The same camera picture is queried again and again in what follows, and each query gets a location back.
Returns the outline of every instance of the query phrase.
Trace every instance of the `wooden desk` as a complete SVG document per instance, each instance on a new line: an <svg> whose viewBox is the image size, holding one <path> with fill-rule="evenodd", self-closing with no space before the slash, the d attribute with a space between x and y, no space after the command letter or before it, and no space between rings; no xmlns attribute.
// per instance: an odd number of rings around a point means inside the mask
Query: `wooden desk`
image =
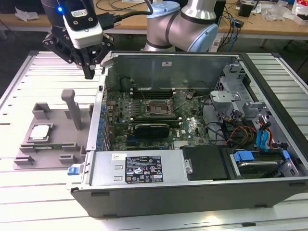
<svg viewBox="0 0 308 231"><path fill-rule="evenodd" d="M234 19L244 22L241 29L242 35L257 34L257 35L272 35L272 36L304 36L308 37L308 26L300 26L293 20L285 18L285 21L267 22L262 18L260 13L251 13L250 17L238 16L238 11L235 10L235 5L230 7L235 0L227 0L227 9L232 14ZM230 24L227 19L222 19L219 25L220 32L228 32Z"/></svg>

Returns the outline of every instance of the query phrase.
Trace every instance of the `blue latch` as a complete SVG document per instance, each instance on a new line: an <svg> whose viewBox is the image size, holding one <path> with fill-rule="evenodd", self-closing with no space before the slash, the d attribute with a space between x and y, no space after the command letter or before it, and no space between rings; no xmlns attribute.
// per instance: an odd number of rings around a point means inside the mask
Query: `blue latch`
<svg viewBox="0 0 308 231"><path fill-rule="evenodd" d="M288 153L288 151L287 151L287 150L283 150L283 151L282 151L282 154L283 154L283 156L284 156L285 160L290 159L290 154Z"/></svg>
<svg viewBox="0 0 308 231"><path fill-rule="evenodd" d="M79 168L78 167L69 167L67 174L69 176L79 175Z"/></svg>
<svg viewBox="0 0 308 231"><path fill-rule="evenodd" d="M236 162L255 160L251 151L237 151L233 156Z"/></svg>

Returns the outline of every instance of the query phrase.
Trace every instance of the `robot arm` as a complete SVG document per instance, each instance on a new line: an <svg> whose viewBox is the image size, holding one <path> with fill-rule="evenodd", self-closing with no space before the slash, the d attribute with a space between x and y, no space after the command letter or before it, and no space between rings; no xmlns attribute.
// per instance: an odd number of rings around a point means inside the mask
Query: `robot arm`
<svg viewBox="0 0 308 231"><path fill-rule="evenodd" d="M218 33L214 13L216 0L188 0L180 5L172 1L156 2L147 16L145 51L207 51Z"/></svg>
<svg viewBox="0 0 308 231"><path fill-rule="evenodd" d="M125 18L152 14L148 0L144 1L149 11L96 15L93 0L41 0L51 23L51 33L43 44L66 62L76 63L86 79L93 79L95 65L113 49L113 38L103 31Z"/></svg>

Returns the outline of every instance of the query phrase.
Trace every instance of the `electronic equipment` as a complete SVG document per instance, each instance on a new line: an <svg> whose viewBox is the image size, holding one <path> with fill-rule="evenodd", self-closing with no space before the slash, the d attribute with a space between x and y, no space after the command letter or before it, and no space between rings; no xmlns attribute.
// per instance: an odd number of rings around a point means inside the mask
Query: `electronic equipment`
<svg viewBox="0 0 308 231"><path fill-rule="evenodd" d="M308 188L307 150L246 54L113 52L71 194L95 218L271 207Z"/></svg>
<svg viewBox="0 0 308 231"><path fill-rule="evenodd" d="M255 7L255 3L251 1L241 2L240 9L239 9L239 16L249 17L254 7Z"/></svg>

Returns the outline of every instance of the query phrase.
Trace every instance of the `warning label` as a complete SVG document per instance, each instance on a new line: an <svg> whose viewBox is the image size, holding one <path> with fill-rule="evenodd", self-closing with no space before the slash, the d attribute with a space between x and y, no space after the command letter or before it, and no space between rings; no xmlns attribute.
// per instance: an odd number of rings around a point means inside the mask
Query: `warning label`
<svg viewBox="0 0 308 231"><path fill-rule="evenodd" d="M127 184L163 182L163 169L159 155L126 157L125 164Z"/></svg>

